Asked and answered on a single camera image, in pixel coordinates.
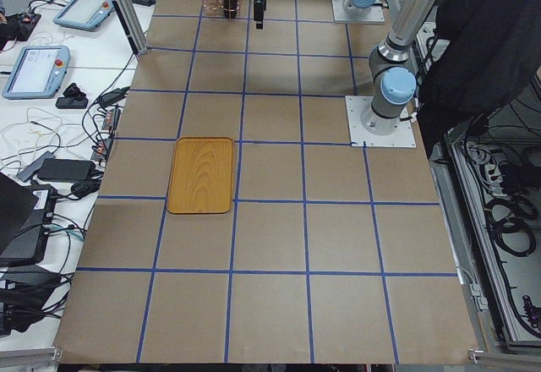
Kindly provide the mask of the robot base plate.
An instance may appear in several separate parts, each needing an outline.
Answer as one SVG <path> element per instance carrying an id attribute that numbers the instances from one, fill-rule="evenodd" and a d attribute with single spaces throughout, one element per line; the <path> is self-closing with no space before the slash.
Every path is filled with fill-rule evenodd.
<path id="1" fill-rule="evenodd" d="M 336 23 L 383 25 L 385 17 L 376 0 L 331 0 Z"/>
<path id="2" fill-rule="evenodd" d="M 415 148 L 407 108 L 398 118 L 382 118 L 372 109 L 372 96 L 346 96 L 350 145 L 369 148 Z"/>

